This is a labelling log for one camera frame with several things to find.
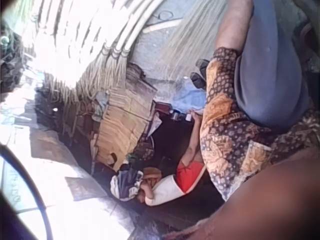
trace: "straw thatch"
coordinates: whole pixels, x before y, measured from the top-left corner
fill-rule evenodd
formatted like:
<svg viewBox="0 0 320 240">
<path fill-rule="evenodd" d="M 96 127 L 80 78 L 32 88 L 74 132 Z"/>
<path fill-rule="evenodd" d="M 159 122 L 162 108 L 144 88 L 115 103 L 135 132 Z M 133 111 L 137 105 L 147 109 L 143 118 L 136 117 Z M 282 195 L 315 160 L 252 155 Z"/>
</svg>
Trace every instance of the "straw thatch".
<svg viewBox="0 0 320 240">
<path fill-rule="evenodd" d="M 197 0 L 159 56 L 163 79 L 176 80 L 195 70 L 214 45 L 227 0 Z"/>
</svg>

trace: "hand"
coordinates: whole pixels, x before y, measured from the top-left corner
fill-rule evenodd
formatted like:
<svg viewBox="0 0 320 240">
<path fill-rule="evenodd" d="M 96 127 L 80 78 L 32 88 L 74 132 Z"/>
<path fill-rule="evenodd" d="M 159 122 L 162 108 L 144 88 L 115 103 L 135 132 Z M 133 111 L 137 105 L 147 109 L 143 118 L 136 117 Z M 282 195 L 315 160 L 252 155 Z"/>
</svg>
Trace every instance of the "hand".
<svg viewBox="0 0 320 240">
<path fill-rule="evenodd" d="M 141 184 L 140 184 L 140 188 L 141 188 L 142 190 L 146 191 L 146 189 L 149 188 L 149 185 L 148 185 L 147 181 L 143 180 L 143 181 L 141 182 Z"/>
<path fill-rule="evenodd" d="M 195 110 L 193 110 L 193 109 L 190 110 L 190 113 L 191 113 L 191 116 L 192 116 L 193 119 L 194 119 L 194 122 L 201 124 L 201 122 L 202 122 L 202 115 L 196 113 Z"/>
</svg>

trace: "small container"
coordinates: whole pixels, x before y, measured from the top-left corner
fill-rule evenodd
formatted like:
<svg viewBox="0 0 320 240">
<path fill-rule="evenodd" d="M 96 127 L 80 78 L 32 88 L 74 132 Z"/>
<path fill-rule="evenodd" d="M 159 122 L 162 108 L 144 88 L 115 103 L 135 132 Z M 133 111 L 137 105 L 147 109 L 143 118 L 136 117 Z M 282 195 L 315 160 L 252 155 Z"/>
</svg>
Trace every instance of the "small container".
<svg viewBox="0 0 320 240">
<path fill-rule="evenodd" d="M 185 117 L 185 120 L 188 121 L 188 122 L 191 122 L 191 118 L 192 118 L 191 114 L 188 113 L 188 114 L 186 115 L 186 117 Z"/>
</svg>

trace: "blue cloth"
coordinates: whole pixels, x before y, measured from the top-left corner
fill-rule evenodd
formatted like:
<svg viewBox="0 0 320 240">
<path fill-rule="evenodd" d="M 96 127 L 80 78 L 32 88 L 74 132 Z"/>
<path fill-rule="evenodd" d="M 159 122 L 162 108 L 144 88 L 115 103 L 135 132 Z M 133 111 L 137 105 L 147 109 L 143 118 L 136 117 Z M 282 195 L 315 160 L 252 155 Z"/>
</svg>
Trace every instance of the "blue cloth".
<svg viewBox="0 0 320 240">
<path fill-rule="evenodd" d="M 174 95 L 171 105 L 173 109 L 184 114 L 191 108 L 201 110 L 206 105 L 206 92 L 197 89 L 191 79 L 185 79 L 182 88 Z"/>
</svg>

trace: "person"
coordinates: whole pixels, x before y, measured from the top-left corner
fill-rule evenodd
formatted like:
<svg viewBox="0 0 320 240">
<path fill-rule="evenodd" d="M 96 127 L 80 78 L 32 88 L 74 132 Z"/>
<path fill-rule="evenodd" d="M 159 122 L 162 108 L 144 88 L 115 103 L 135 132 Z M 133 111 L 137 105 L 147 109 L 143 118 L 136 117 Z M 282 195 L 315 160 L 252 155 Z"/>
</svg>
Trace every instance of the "person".
<svg viewBox="0 0 320 240">
<path fill-rule="evenodd" d="M 211 217 L 164 238 L 318 240 L 319 173 L 319 149 L 303 149 L 246 181 Z"/>
<path fill-rule="evenodd" d="M 271 0 L 230 0 L 206 68 L 201 153 L 227 201 L 255 174 L 319 145 L 319 114 Z"/>
<path fill-rule="evenodd" d="M 189 146 L 182 156 L 176 169 L 176 174 L 161 179 L 160 172 L 144 171 L 143 181 L 137 199 L 148 206 L 167 203 L 190 193 L 206 170 L 199 141 L 202 117 L 191 111 L 194 126 Z"/>
</svg>

